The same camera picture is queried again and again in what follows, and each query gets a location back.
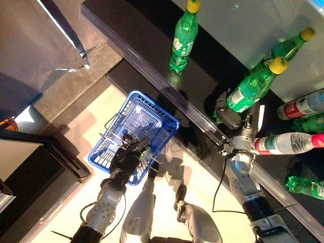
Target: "white wall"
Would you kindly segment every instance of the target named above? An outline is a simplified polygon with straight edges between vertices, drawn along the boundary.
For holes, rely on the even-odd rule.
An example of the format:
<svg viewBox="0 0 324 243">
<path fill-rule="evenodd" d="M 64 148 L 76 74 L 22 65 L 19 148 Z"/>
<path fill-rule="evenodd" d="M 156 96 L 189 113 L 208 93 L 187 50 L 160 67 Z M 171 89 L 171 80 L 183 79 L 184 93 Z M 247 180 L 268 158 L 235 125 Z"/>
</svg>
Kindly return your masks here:
<svg viewBox="0 0 324 243">
<path fill-rule="evenodd" d="M 0 139 L 0 179 L 5 181 L 38 147 L 37 143 Z"/>
<path fill-rule="evenodd" d="M 183 10 L 186 1 L 173 0 Z M 279 41 L 297 35 L 305 26 L 313 26 L 315 38 L 303 46 L 271 89 L 288 102 L 324 88 L 324 17 L 308 1 L 201 0 L 198 20 L 247 68 Z"/>
</svg>

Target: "bottle label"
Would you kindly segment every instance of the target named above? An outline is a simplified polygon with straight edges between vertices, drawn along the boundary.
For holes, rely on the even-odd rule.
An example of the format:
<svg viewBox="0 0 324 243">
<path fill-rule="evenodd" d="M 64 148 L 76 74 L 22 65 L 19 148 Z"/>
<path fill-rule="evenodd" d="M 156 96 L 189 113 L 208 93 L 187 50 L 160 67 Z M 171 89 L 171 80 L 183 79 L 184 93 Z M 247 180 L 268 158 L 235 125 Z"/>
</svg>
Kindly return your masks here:
<svg viewBox="0 0 324 243">
<path fill-rule="evenodd" d="M 313 110 L 317 112 L 323 112 L 324 111 L 324 89 L 310 94 L 308 97 L 308 104 Z"/>
<path fill-rule="evenodd" d="M 235 89 L 234 92 L 232 92 L 228 98 L 236 105 L 238 104 L 242 99 L 244 99 L 243 94 L 239 90 L 239 88 Z"/>
<path fill-rule="evenodd" d="M 186 57 L 189 56 L 192 46 L 193 41 L 186 43 L 181 41 L 177 36 L 174 36 L 172 51 L 178 57 Z"/>
<path fill-rule="evenodd" d="M 317 118 L 315 122 L 316 122 L 317 125 L 323 125 L 324 124 L 324 117 Z"/>
<path fill-rule="evenodd" d="M 285 115 L 291 119 L 316 113 L 316 111 L 312 110 L 308 104 L 308 95 L 287 103 L 284 106 L 283 111 Z"/>
<path fill-rule="evenodd" d="M 319 183 L 317 186 L 317 193 L 324 199 L 324 180 Z"/>
<path fill-rule="evenodd" d="M 257 138 L 255 140 L 255 149 L 259 151 L 260 154 L 283 154 L 279 151 L 277 147 L 277 138 L 279 135 Z"/>
<path fill-rule="evenodd" d="M 267 55 L 264 56 L 263 58 L 263 64 L 267 67 L 269 66 L 269 64 L 273 61 L 273 58 L 272 58 L 272 54 L 271 54 L 272 51 L 270 51 Z"/>
</svg>

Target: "red label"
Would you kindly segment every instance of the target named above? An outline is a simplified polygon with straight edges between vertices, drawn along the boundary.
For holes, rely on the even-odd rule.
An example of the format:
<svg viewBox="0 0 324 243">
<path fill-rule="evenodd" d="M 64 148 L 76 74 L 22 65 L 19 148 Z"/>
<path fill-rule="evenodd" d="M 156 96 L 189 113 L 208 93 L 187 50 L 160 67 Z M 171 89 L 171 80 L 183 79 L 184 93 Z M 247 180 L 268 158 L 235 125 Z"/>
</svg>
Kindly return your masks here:
<svg viewBox="0 0 324 243">
<path fill-rule="evenodd" d="M 301 113 L 299 111 L 299 109 L 297 108 L 297 100 L 294 100 L 294 101 L 286 104 L 285 107 L 283 108 L 283 111 L 285 112 L 285 115 L 291 119 L 304 116 L 304 114 Z"/>
<path fill-rule="evenodd" d="M 259 154 L 262 154 L 262 155 L 272 155 L 272 153 L 269 150 L 262 150 L 260 148 L 260 140 L 261 140 L 261 138 L 257 138 L 257 140 L 255 141 L 255 144 L 254 144 L 255 149 L 257 151 L 259 151 Z"/>
<path fill-rule="evenodd" d="M 259 151 L 259 154 L 262 154 L 262 155 L 273 155 L 273 153 L 271 153 L 269 150 Z"/>
</svg>

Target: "water bottle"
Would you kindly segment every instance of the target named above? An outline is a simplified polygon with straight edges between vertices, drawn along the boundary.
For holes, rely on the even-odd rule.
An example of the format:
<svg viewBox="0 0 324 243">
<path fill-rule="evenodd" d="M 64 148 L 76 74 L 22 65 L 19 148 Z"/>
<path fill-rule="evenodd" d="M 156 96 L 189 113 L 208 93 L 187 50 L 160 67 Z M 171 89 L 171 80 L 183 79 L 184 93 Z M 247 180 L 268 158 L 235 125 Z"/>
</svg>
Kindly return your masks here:
<svg viewBox="0 0 324 243">
<path fill-rule="evenodd" d="M 266 95 L 274 78 L 288 68 L 288 61 L 276 57 L 267 68 L 243 79 L 227 97 L 226 103 L 235 112 L 241 113 Z"/>
<path fill-rule="evenodd" d="M 324 113 L 294 120 L 292 129 L 296 132 L 324 133 Z"/>
<path fill-rule="evenodd" d="M 200 0 L 188 0 L 186 12 L 176 25 L 172 54 L 169 62 L 171 70 L 181 72 L 187 65 L 194 39 L 198 33 L 197 13 Z"/>
<path fill-rule="evenodd" d="M 257 65 L 255 65 L 251 73 L 256 73 L 266 68 L 270 62 L 276 57 L 284 57 L 287 61 L 294 58 L 300 48 L 305 42 L 310 41 L 316 32 L 312 27 L 306 27 L 298 36 L 285 40 L 279 43 L 271 52 L 269 52 L 264 58 L 262 58 Z"/>
<path fill-rule="evenodd" d="M 318 112 L 324 112 L 324 89 L 282 105 L 277 114 L 280 119 L 289 120 Z"/>
<path fill-rule="evenodd" d="M 324 200 L 324 180 L 289 176 L 286 186 L 293 193 L 301 193 Z"/>
<path fill-rule="evenodd" d="M 324 134 L 284 133 L 256 138 L 254 147 L 260 154 L 298 154 L 324 147 Z"/>
</svg>

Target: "yellow bottle cap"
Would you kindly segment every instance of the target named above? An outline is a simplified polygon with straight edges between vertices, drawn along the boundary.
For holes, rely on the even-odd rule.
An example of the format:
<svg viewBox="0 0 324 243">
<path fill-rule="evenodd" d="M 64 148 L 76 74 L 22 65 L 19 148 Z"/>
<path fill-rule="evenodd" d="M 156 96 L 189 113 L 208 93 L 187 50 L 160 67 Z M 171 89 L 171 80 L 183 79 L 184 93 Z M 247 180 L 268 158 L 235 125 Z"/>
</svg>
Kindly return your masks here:
<svg viewBox="0 0 324 243">
<path fill-rule="evenodd" d="M 316 31 L 312 27 L 306 27 L 300 32 L 300 37 L 304 41 L 310 41 L 316 34 Z"/>
<path fill-rule="evenodd" d="M 200 8 L 200 0 L 188 0 L 187 11 L 191 13 L 197 13 Z"/>
<path fill-rule="evenodd" d="M 270 64 L 269 69 L 275 74 L 282 74 L 289 64 L 288 61 L 283 57 L 276 57 Z"/>
</svg>

